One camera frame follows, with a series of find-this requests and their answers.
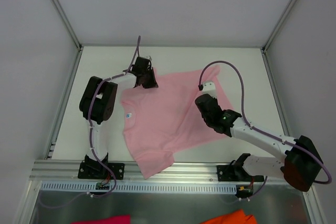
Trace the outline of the pink t shirt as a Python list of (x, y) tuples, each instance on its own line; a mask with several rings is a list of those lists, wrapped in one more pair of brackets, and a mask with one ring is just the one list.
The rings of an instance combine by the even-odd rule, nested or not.
[(157, 88), (123, 90), (124, 140), (145, 179), (174, 163), (174, 153), (225, 138), (202, 119), (195, 99), (199, 79), (212, 81), (221, 108), (232, 105), (219, 83), (220, 67), (157, 76)]

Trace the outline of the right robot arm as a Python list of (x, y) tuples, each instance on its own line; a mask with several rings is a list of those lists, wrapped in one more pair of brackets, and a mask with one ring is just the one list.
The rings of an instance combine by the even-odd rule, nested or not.
[(257, 129), (238, 112), (221, 109), (217, 99), (209, 94), (196, 98), (195, 104), (205, 124), (215, 132), (246, 141), (273, 156), (261, 158), (246, 154), (246, 159), (233, 167), (237, 180), (246, 180), (250, 175), (282, 177), (303, 192), (317, 182), (324, 164), (310, 138), (273, 135)]

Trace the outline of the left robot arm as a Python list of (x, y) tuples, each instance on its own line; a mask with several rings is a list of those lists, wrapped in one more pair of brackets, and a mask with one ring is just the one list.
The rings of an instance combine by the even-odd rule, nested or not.
[(79, 103), (79, 110), (88, 122), (89, 150), (83, 160), (84, 172), (103, 178), (108, 173), (108, 144), (101, 134), (103, 122), (110, 119), (117, 99), (117, 92), (142, 86), (157, 88), (150, 56), (137, 56), (122, 73), (99, 78), (92, 76)]

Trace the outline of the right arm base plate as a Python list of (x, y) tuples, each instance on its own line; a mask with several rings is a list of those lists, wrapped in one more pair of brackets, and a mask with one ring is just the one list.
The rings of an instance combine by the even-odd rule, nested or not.
[(262, 175), (252, 176), (248, 174), (241, 163), (233, 160), (229, 164), (216, 166), (217, 180), (219, 182), (264, 182)]

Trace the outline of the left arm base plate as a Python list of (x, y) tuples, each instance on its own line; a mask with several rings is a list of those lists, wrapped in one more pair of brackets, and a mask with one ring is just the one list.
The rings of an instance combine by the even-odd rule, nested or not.
[[(124, 163), (108, 163), (108, 168), (114, 173), (116, 180), (123, 180), (124, 178)], [(95, 169), (90, 167), (88, 164), (82, 162), (79, 166), (79, 171), (77, 177), (79, 179), (106, 179), (108, 178), (109, 172), (106, 168), (102, 167), (100, 164), (98, 168)]]

